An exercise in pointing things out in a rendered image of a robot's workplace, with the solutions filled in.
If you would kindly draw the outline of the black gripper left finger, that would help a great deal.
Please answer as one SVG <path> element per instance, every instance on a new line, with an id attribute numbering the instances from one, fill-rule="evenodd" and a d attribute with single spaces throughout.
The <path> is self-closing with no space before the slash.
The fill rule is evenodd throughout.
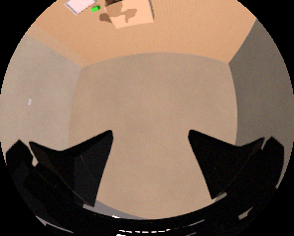
<path id="1" fill-rule="evenodd" d="M 94 207 L 112 142 L 112 130 L 107 130 L 63 151 L 32 141 L 29 145 L 38 163 L 56 173 L 84 204 Z"/>

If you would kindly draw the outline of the green block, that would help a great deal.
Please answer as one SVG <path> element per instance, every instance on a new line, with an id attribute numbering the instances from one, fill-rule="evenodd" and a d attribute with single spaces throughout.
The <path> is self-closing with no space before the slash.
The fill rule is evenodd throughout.
<path id="1" fill-rule="evenodd" d="M 96 6 L 96 7 L 91 8 L 91 12 L 94 12 L 94 11 L 96 11 L 96 10 L 98 10 L 98 9 L 100 9 L 100 6 L 99 6 L 99 5 Z"/>

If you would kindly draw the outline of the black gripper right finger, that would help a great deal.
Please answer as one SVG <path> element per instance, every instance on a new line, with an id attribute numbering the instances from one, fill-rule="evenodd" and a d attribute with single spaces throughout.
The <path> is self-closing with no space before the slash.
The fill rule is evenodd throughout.
<path id="1" fill-rule="evenodd" d="M 211 199 L 225 193 L 251 155 L 261 149 L 260 138 L 243 146 L 221 141 L 196 130 L 190 130 L 188 139 L 205 178 Z"/>

